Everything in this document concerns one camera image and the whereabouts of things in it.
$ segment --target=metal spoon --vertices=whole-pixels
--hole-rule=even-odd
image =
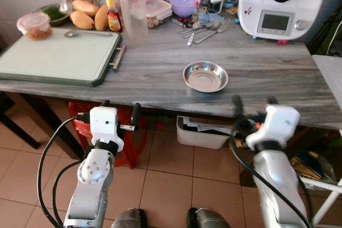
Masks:
[[[231,19],[227,20],[218,30],[212,32],[211,34],[209,34],[206,37],[200,38],[199,40],[195,41],[195,44],[199,44],[202,41],[206,40],[207,38],[215,35],[216,33],[222,33],[229,25],[231,24]]]
[[[197,27],[197,28],[195,28],[195,29],[183,30],[183,31],[181,31],[181,32],[178,32],[178,34],[188,33],[188,32],[191,32],[191,31],[193,31],[193,30],[196,30],[196,29],[209,28],[213,23],[214,23],[214,22],[211,21],[211,22],[208,22],[207,24],[204,24],[204,25],[202,25],[202,26],[199,26],[199,27]]]
[[[209,28],[205,28],[205,29],[198,30],[198,31],[194,32],[194,34],[203,32],[203,31],[205,31],[205,30],[207,30],[207,29],[209,29],[209,30],[215,30],[215,29],[218,29],[220,26],[221,26],[221,23],[220,23],[219,21],[215,21]],[[184,35],[183,38],[190,37],[191,35],[192,35],[192,34]]]
[[[69,30],[64,34],[65,37],[73,37],[79,33],[84,33],[84,34],[93,34],[93,35],[98,35],[98,36],[105,36],[105,37],[111,37],[113,36],[112,33],[107,33],[107,32],[92,32],[88,30],[78,30],[78,29],[73,29]]]

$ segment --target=gray marble countertop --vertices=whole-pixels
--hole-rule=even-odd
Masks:
[[[246,113],[264,112],[266,98],[274,96],[300,112],[301,125],[342,129],[341,109],[303,43],[253,40],[234,25],[188,47],[180,30],[172,22],[149,30],[146,42],[129,45],[119,69],[110,69],[98,87],[0,80],[0,90],[119,105],[139,102],[145,108],[220,117],[232,117],[235,94],[241,95]],[[199,60],[226,69],[226,88],[201,93],[185,84],[184,67]]]

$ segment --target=white plastic bin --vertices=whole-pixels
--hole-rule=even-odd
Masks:
[[[177,117],[177,140],[181,144],[219,149],[228,140],[228,138],[229,136],[186,131],[183,129],[183,118],[180,116]]]

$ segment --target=plastic lid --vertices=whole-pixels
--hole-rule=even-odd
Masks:
[[[146,0],[146,16],[148,18],[161,17],[169,13],[172,5],[164,0]]]
[[[106,0],[106,4],[108,7],[113,7],[115,6],[115,0]]]
[[[46,31],[49,29],[49,22],[50,17],[45,13],[30,13],[18,19],[17,27],[23,34],[32,29]]]

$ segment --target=appliance knob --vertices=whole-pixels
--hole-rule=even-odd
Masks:
[[[296,30],[303,30],[303,29],[305,29],[306,25],[307,25],[306,21],[298,20],[296,22],[296,24],[294,25],[294,27],[296,28]]]

